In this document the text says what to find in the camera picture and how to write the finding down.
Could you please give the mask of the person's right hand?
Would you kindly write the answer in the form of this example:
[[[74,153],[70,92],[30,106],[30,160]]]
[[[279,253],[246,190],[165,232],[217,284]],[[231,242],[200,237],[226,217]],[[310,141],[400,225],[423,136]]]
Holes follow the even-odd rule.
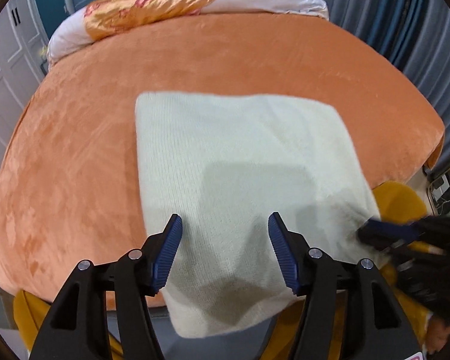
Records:
[[[446,345],[450,337],[450,322],[433,314],[427,323],[427,331],[424,338],[425,354],[438,353]]]

